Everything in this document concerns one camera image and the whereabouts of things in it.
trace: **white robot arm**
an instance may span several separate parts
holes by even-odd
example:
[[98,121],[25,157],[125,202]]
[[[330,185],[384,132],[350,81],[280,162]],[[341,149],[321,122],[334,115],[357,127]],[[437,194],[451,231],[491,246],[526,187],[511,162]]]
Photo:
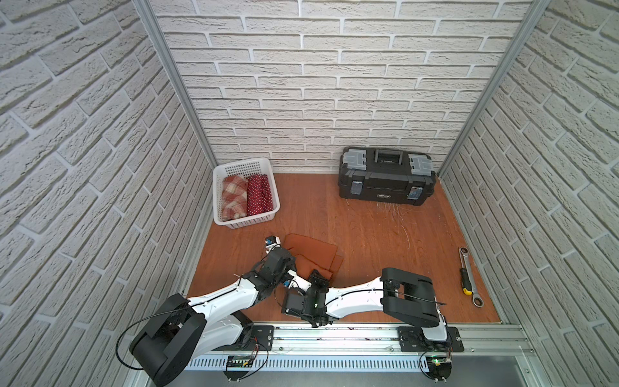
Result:
[[287,289],[282,313],[314,327],[364,311],[383,311],[423,329],[429,341],[447,340],[445,320],[431,280],[398,269],[347,288],[329,287],[318,272],[299,277],[294,257],[277,237],[266,239],[267,256],[238,281],[215,292],[185,299],[170,296],[131,342],[129,350],[155,385],[165,386],[189,361],[221,346],[243,345],[251,320],[240,312],[270,297],[279,284]]

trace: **brown wooden floor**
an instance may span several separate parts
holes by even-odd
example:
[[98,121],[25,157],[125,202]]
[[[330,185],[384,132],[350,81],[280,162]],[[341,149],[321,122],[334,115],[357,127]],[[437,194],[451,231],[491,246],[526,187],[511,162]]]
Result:
[[[289,233],[307,235],[339,247],[344,263],[334,287],[357,285],[380,276],[384,267],[432,278],[436,298],[447,305],[441,312],[450,323],[500,321],[488,292],[474,267],[475,281],[485,301],[473,306],[462,293],[458,248],[464,237],[437,183],[435,193],[422,206],[395,205],[339,197],[337,175],[275,175],[280,210],[275,219],[232,230],[213,223],[207,237],[189,296],[217,290],[237,280],[259,261],[264,238]],[[277,291],[281,301],[282,287]],[[254,321],[297,320],[283,315],[273,296],[243,311]],[[397,321],[382,312],[357,313],[342,321]]]

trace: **toolbox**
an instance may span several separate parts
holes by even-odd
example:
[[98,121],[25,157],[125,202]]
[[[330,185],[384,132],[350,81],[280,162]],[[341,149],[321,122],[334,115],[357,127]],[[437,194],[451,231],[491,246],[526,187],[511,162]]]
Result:
[[434,193],[432,160],[403,150],[346,147],[340,158],[340,197],[421,206]]

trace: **brick wall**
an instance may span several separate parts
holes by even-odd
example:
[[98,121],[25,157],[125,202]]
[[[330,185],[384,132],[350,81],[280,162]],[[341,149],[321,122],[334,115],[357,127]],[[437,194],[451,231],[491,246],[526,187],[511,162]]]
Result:
[[345,146],[439,167],[529,2],[152,0],[220,162],[337,170]]
[[120,385],[209,181],[131,2],[0,2],[0,385]]
[[554,385],[619,383],[618,7],[553,0],[443,176]]

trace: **plastic basket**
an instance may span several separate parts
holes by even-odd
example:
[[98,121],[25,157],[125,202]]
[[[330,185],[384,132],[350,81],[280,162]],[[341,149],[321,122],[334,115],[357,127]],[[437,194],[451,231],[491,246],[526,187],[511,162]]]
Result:
[[[260,173],[269,177],[269,186],[271,187],[271,196],[273,197],[273,211],[263,212],[262,214],[246,216],[240,219],[222,220],[222,190],[223,179],[230,175],[239,175],[248,178],[251,175]],[[239,228],[273,220],[275,213],[279,211],[279,196],[277,195],[277,187],[275,186],[275,178],[273,177],[273,168],[269,159],[260,157],[258,159],[248,159],[236,161],[232,163],[217,165],[213,170],[213,218],[216,224],[228,226],[230,228]]]

